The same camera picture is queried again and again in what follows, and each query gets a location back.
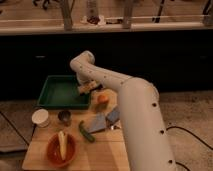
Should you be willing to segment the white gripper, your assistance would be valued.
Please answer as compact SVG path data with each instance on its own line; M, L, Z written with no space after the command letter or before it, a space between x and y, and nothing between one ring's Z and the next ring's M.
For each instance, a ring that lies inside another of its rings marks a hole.
M98 83L96 81L91 81L91 82L88 82L84 85L80 85L78 87L78 92L79 92L80 95L89 94L91 91L97 89L100 86L101 86L100 83Z

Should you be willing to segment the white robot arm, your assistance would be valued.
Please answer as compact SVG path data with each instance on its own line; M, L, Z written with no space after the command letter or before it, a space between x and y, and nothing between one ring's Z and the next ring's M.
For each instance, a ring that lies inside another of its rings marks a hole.
M155 86L94 62L94 55L84 51L70 61L70 67L81 85L94 80L117 93L130 171L177 171Z

